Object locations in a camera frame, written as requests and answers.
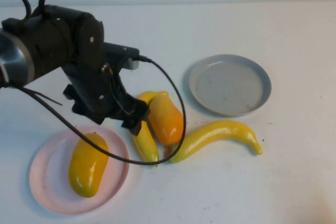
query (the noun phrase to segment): screw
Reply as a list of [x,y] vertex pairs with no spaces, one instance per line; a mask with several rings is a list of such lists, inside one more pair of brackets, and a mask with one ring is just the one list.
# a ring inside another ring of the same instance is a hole
[[108,63],[105,63],[105,64],[101,67],[100,70],[101,70],[102,72],[105,72],[109,67],[110,67],[109,64],[108,64]]

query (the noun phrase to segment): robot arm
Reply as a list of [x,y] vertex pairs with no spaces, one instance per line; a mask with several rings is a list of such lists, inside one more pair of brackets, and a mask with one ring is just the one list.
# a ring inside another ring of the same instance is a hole
[[29,19],[9,18],[0,29],[0,65],[9,82],[26,85],[62,67],[71,85],[64,95],[72,111],[101,124],[123,120],[137,135],[148,106],[126,93],[121,68],[136,69],[139,51],[104,42],[102,22],[91,14],[59,6],[37,8]]

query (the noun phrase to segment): yellow banana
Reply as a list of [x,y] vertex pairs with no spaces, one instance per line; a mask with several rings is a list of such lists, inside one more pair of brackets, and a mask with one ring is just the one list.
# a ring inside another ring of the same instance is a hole
[[255,133],[249,126],[236,121],[217,121],[200,127],[186,136],[181,148],[170,159],[170,162],[180,162],[193,155],[203,146],[220,139],[232,139],[247,144],[258,155],[263,152]]
[[[138,99],[144,101],[148,105],[155,97],[159,95],[168,95],[168,92],[146,91],[142,93]],[[146,122],[141,122],[141,129],[139,134],[137,136],[132,135],[132,137],[143,160],[146,162],[155,162],[159,160],[159,151]]]

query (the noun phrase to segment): white plate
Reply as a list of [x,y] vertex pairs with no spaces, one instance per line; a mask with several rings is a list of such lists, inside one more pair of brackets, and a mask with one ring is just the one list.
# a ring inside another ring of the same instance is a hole
[[215,55],[198,62],[191,71],[189,87],[203,107],[227,117],[256,110],[271,94],[266,71],[237,55]]
[[[98,126],[78,127],[83,133],[101,135],[109,151],[129,158],[123,140],[114,132]],[[45,208],[63,215],[77,215],[94,210],[109,201],[124,183],[129,164],[108,159],[99,190],[91,198],[77,195],[70,187],[68,171],[79,137],[64,132],[46,143],[35,156],[30,168],[29,183],[35,199]]]

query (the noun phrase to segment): yellow mango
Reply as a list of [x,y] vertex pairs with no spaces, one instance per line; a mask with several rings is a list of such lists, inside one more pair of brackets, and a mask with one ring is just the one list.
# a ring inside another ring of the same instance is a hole
[[168,95],[155,97],[149,108],[149,122],[157,136],[164,145],[172,145],[180,142],[183,132],[183,115],[175,107]]
[[[97,133],[85,135],[88,139],[108,151],[105,140]],[[93,148],[83,139],[77,143],[69,167],[69,182],[80,196],[93,197],[107,165],[108,156]]]

